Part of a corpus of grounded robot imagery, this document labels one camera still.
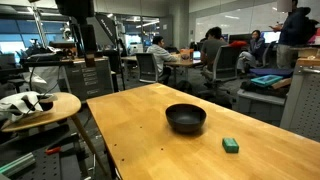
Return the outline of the green block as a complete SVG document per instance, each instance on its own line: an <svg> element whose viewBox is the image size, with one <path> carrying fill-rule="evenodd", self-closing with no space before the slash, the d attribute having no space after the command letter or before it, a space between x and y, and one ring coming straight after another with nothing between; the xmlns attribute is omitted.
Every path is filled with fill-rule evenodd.
<svg viewBox="0 0 320 180"><path fill-rule="evenodd" d="M239 152L239 145L234 138L223 138L222 146L227 153Z"/></svg>

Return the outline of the black bowl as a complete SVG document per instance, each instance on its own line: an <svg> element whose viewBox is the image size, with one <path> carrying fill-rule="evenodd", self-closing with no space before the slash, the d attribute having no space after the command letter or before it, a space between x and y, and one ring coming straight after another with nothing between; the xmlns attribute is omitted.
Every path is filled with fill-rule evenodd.
<svg viewBox="0 0 320 180"><path fill-rule="evenodd" d="M165 110L167 122L176 132L193 133L201 129L206 112L192 104L174 104Z"/></svg>

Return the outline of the grey office chair left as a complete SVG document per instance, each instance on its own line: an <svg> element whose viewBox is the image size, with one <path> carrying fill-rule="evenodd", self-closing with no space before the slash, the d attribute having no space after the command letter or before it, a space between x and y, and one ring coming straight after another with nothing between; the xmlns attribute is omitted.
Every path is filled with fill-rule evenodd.
<svg viewBox="0 0 320 180"><path fill-rule="evenodd" d="M136 59L139 67L139 81L155 83L158 81L158 70L152 53L137 53Z"/></svg>

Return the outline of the grey office chair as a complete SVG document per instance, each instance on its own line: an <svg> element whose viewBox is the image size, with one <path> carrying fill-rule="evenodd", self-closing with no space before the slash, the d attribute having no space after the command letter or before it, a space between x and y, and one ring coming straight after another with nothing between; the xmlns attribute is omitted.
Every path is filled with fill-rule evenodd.
<svg viewBox="0 0 320 180"><path fill-rule="evenodd" d="M202 75L208 80L208 89L201 92L204 96L214 96L218 89L225 91L222 85L237 78L237 61L241 49L239 47L221 46L212 65L212 73L207 69Z"/></svg>
<svg viewBox="0 0 320 180"><path fill-rule="evenodd" d="M139 67L139 81L155 83L158 81L158 70L152 53L137 53L136 59Z"/></svg>

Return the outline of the grey office chair right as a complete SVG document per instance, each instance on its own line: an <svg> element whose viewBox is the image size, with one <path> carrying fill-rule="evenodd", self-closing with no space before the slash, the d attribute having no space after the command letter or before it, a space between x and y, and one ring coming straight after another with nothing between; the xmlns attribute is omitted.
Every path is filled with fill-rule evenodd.
<svg viewBox="0 0 320 180"><path fill-rule="evenodd" d="M221 46L212 65L212 73L207 69L202 75L208 80L208 89L201 92L204 96L214 96L218 89L225 91L222 85L237 78L237 61L241 49L239 47Z"/></svg>

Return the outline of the grey drawer cabinet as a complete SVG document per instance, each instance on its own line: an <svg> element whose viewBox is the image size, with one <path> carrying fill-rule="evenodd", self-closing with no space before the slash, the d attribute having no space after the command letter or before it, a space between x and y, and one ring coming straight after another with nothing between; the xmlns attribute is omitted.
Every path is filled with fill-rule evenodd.
<svg viewBox="0 0 320 180"><path fill-rule="evenodd" d="M68 92L81 101L114 92L110 63L107 58L96 58L94 67L84 60L75 61L65 68Z"/></svg>

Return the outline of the seated person dark shirt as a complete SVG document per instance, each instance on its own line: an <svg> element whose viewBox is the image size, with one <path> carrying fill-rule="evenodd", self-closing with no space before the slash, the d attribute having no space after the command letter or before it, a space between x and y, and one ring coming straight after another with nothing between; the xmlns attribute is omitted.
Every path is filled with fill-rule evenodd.
<svg viewBox="0 0 320 180"><path fill-rule="evenodd" d="M208 39L203 43L201 49L201 61L209 72L213 71L214 60L219 48L226 44L220 27L216 26L208 30Z"/></svg>

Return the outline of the photo softbox light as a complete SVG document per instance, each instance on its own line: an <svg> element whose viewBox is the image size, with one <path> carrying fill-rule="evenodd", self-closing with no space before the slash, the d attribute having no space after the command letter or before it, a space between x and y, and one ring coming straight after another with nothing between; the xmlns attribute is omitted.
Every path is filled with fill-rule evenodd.
<svg viewBox="0 0 320 180"><path fill-rule="evenodd" d="M96 13L94 17L88 17L87 21L94 27L96 43L98 45L117 44L115 22L103 13Z"/></svg>

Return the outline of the round wooden side table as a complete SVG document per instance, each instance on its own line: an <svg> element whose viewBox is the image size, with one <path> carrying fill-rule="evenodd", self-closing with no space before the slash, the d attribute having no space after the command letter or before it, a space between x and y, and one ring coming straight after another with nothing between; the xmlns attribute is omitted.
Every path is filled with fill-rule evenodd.
<svg viewBox="0 0 320 180"><path fill-rule="evenodd" d="M66 118L70 118L77 128L78 133L86 142L89 150L95 155L95 160L105 176L108 175L106 166L98 156L97 150L93 145L89 135L77 116L81 109L81 101L73 94L66 92L54 93L56 100L52 103L52 107L45 111L36 111L34 113L26 113L16 122L7 120L5 125L1 127L2 132L19 132L31 128L38 128L48 124L56 123Z"/></svg>

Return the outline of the seated person in blue jacket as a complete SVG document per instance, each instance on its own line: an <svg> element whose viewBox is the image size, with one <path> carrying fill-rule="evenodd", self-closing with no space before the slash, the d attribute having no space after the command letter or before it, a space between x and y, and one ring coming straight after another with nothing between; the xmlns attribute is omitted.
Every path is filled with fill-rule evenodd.
<svg viewBox="0 0 320 180"><path fill-rule="evenodd" d="M255 68L265 51L265 39L261 36L260 30L254 30L251 33L249 49L240 53L237 70L241 74L245 74L250 67Z"/></svg>

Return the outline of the teal tray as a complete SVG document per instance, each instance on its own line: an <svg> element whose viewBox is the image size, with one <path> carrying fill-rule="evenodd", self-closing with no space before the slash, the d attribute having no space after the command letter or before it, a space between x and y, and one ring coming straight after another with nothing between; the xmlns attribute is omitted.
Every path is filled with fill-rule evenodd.
<svg viewBox="0 0 320 180"><path fill-rule="evenodd" d="M261 86L261 87L267 87L270 86L280 80L282 80L282 76L277 76L277 75L266 75L266 76L261 76L257 78L253 78L251 80L252 83Z"/></svg>

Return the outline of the grey perforated cabinet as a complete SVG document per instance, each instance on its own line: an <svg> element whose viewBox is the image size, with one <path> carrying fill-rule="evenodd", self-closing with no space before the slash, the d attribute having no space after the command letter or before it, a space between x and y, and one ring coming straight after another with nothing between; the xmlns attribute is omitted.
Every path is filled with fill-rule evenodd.
<svg viewBox="0 0 320 180"><path fill-rule="evenodd" d="M280 123L282 129L320 141L320 59L299 58Z"/></svg>

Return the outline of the standing person in dark hoodie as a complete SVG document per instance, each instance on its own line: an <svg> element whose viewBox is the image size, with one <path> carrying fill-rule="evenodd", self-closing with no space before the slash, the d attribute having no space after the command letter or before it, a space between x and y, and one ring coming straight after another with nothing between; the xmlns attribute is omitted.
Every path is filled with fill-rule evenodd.
<svg viewBox="0 0 320 180"><path fill-rule="evenodd" d="M316 33L317 20L310 19L310 7L299 7L298 0L291 0L292 8L283 24L271 26L274 32L280 31L277 45L277 67L290 69L292 67L292 47L306 45Z"/></svg>

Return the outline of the white cloth on side table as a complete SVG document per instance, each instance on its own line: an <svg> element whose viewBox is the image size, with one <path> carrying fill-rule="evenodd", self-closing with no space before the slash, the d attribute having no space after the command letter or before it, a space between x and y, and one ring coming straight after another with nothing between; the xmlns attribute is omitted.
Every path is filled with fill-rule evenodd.
<svg viewBox="0 0 320 180"><path fill-rule="evenodd" d="M39 93L28 91L2 98L0 100L0 116L17 122L27 114L42 112L38 96Z"/></svg>

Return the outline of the orange handled tool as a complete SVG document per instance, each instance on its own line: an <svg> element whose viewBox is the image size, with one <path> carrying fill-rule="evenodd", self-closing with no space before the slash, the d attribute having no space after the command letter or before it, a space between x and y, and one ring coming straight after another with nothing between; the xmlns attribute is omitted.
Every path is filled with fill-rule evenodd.
<svg viewBox="0 0 320 180"><path fill-rule="evenodd" d="M45 153L47 155L52 155L52 154L60 152L60 150L61 150L61 146L58 146L58 147L54 147L54 148L45 150Z"/></svg>

